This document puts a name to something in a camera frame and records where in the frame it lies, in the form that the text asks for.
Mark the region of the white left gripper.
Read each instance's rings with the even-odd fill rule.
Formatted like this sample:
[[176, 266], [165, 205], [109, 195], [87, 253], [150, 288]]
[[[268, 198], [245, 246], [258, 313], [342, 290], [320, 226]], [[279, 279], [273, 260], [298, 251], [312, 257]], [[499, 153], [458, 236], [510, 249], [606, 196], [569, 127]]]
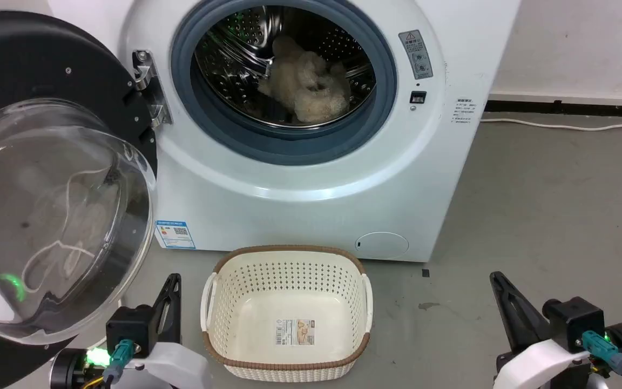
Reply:
[[156, 345], [145, 359], [132, 359], [123, 372], [123, 388], [211, 388], [205, 357], [182, 343], [182, 276], [171, 273], [153, 304]]

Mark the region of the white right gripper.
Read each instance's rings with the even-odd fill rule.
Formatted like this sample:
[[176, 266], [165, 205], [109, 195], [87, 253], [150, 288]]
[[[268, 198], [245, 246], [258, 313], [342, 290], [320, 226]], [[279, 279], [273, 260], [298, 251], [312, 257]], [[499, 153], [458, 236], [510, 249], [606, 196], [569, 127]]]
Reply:
[[567, 351], [550, 339], [550, 323], [501, 272], [490, 283], [511, 352], [498, 356], [494, 388], [595, 388], [583, 347]]

